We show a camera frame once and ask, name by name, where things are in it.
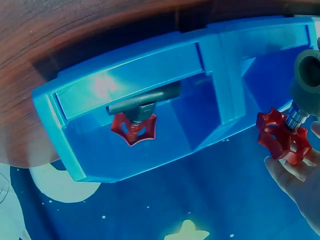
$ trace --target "wood grain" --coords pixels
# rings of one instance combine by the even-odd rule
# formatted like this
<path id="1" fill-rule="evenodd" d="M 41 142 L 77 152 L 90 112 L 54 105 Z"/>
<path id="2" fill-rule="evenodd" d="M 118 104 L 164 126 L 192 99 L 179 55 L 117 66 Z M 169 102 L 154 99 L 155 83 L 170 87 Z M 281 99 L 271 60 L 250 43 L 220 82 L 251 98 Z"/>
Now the wood grain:
<path id="1" fill-rule="evenodd" d="M 31 95 L 58 71 L 151 35 L 233 18 L 315 15 L 319 6 L 314 0 L 2 0 L 0 163 L 27 168 L 59 158 Z M 126 37 L 135 35 L 134 24 L 147 28 L 148 21 L 152 30 Z"/>

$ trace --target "yellow star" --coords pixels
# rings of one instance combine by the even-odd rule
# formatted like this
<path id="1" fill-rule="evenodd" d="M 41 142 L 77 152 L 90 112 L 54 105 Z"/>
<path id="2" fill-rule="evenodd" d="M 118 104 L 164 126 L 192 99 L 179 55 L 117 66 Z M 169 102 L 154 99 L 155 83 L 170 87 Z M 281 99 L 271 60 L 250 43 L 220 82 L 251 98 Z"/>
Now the yellow star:
<path id="1" fill-rule="evenodd" d="M 164 237 L 164 240 L 204 240 L 209 232 L 196 230 L 196 225 L 191 220 L 184 220 L 178 233 Z"/>

